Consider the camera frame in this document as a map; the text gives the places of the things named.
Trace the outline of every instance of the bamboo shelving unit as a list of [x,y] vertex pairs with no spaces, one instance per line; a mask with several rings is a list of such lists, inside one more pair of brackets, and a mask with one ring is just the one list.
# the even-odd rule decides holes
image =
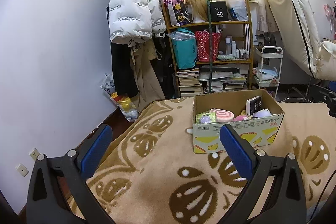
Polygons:
[[[243,37],[233,37],[233,40],[235,41],[244,41],[244,43],[246,44],[246,50],[248,50],[250,52],[250,59],[248,60],[214,60],[212,62],[212,64],[232,64],[232,63],[240,63],[240,64],[249,64],[249,78],[248,78],[248,82],[249,82],[249,86],[248,88],[251,89],[252,86],[252,79],[253,79],[253,74],[252,74],[252,70],[253,70],[253,31],[252,31],[252,22],[251,22],[251,10],[250,10],[250,4],[248,0],[245,0],[246,3],[246,9],[247,9],[247,14],[249,17],[248,21],[216,21],[216,22],[211,22],[211,25],[217,25],[217,24],[240,24],[242,25],[242,29],[243,29]],[[181,27],[179,26],[171,26],[170,25],[170,18],[167,12],[167,9],[165,7],[165,4],[162,2],[162,11],[163,11],[163,16],[165,19],[165,23],[167,26],[167,32],[171,33],[173,31],[175,31],[178,28],[190,28],[192,29],[193,27],[200,27],[200,26],[204,26],[204,29],[208,29],[209,28],[209,22],[199,22],[199,23],[191,23],[191,24],[186,24],[183,25]],[[176,80],[176,84],[177,86],[179,86],[179,79],[177,77],[177,63],[176,63],[176,59],[175,59],[175,54],[174,54],[174,49],[173,49],[173,44],[171,41],[171,38],[169,37],[169,44],[170,44],[170,49],[172,52],[172,57],[173,57],[173,65],[174,65],[174,71],[175,71],[175,80]],[[209,62],[204,63],[204,62],[196,62],[196,65],[208,65],[210,64]]]

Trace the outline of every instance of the black box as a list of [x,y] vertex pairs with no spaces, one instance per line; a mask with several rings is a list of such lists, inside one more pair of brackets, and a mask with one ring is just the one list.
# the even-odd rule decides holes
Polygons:
[[225,1],[211,1],[210,13],[212,22],[229,20]]

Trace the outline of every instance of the black cable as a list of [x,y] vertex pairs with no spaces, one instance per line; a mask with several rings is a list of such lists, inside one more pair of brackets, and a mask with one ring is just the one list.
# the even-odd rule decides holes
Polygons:
[[326,190],[326,188],[327,188],[329,182],[331,181],[331,179],[333,178],[333,176],[334,176],[335,174],[336,174],[336,170],[334,171],[334,173],[332,173],[332,175],[330,176],[329,180],[327,181],[327,184],[324,186],[324,189],[323,189],[323,191],[322,191],[322,194],[320,195],[320,198],[319,198],[319,200],[317,201],[316,206],[315,206],[315,209],[314,209],[314,211],[313,211],[313,213],[312,213],[312,215],[311,215],[311,217],[310,217],[310,219],[309,219],[308,222],[310,222],[310,221],[313,219],[314,213],[316,212],[316,209],[317,209],[317,207],[319,206],[319,203],[320,203],[321,198],[322,198],[322,196],[323,196],[323,194],[324,194],[324,191]]

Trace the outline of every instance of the blanket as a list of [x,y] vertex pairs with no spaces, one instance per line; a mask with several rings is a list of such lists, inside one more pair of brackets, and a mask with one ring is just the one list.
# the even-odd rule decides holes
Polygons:
[[[336,166],[336,118],[325,104],[281,103],[285,117],[268,155],[294,153],[304,181],[307,208],[317,202]],[[246,179],[227,153],[194,154],[193,98],[154,102],[110,144],[87,185],[118,224],[217,223]],[[250,217],[262,209],[272,184]],[[335,185],[330,183],[323,199]],[[72,211],[83,217],[73,199]]]

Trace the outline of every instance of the electrical outlet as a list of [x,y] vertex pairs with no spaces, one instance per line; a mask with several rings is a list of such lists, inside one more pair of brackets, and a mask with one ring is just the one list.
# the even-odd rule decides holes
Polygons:
[[16,167],[16,170],[23,176],[25,177],[29,171],[28,169],[23,165],[23,164],[20,164],[18,167]]
[[31,158],[35,161],[37,159],[37,157],[39,156],[40,152],[37,151],[36,148],[34,148],[34,150],[32,152],[29,153],[29,155],[31,156]]

